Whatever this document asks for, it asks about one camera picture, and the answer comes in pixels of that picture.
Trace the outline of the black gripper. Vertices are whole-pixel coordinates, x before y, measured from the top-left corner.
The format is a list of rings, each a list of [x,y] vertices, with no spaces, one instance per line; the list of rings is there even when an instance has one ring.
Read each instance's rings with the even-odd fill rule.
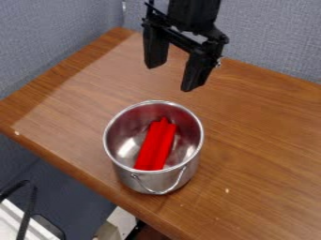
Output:
[[[167,62],[170,44],[183,49],[190,58],[185,68],[181,90],[202,86],[220,65],[228,35],[216,20],[222,0],[167,0],[163,5],[147,0],[142,19],[145,63],[158,68]]]

